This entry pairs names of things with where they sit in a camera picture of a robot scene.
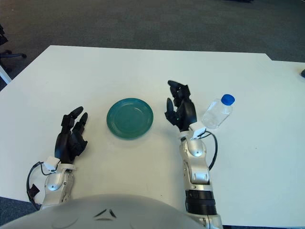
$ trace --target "white table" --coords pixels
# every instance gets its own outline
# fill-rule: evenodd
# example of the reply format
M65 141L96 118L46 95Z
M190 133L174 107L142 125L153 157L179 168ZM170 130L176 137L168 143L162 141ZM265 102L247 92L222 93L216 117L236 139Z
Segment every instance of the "white table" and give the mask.
M73 198L101 193L152 197L184 211L177 127L164 116L167 80L188 84L200 118L214 98L236 98L213 131L219 142L211 171L224 225L305 225L305 79L265 54L50 46L0 93L0 196L27 200L30 167L54 154L61 119L82 105L88 145L76 158ZM154 122L125 141L107 128L118 100L137 97ZM213 139L205 140L208 160ZM37 169L32 181L44 196Z

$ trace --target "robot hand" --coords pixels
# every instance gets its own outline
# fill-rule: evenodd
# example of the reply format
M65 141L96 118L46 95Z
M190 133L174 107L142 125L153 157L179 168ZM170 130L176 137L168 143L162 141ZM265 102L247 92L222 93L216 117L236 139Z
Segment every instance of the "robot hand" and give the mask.
M57 136L55 145L55 157L63 164L72 164L76 156L79 156L85 149L87 141L84 141L82 133L86 124L88 114L84 113L74 126L74 120L83 111L80 106L70 114L65 114L62 118L62 129Z
M171 93L174 97L173 103L177 107L177 111L173 110L173 103L167 98L166 119L173 125L176 125L180 132L188 131L192 123L197 122L195 106L190 100L190 91L187 85L169 80Z

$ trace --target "green plate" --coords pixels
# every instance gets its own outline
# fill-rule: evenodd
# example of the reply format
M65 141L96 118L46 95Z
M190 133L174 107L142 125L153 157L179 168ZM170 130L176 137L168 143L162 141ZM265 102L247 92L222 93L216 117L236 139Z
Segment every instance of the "green plate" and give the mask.
M122 138L136 138L146 133L153 123L153 111L141 99L128 98L115 103L107 114L107 126Z

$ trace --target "plastic bottle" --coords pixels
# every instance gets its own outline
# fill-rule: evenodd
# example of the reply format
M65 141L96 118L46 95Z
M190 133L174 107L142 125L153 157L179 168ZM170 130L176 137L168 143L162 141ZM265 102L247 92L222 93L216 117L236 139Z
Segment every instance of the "plastic bottle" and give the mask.
M233 111L231 106L235 99L225 94L221 100L215 99L203 115L202 123L209 129L216 129Z

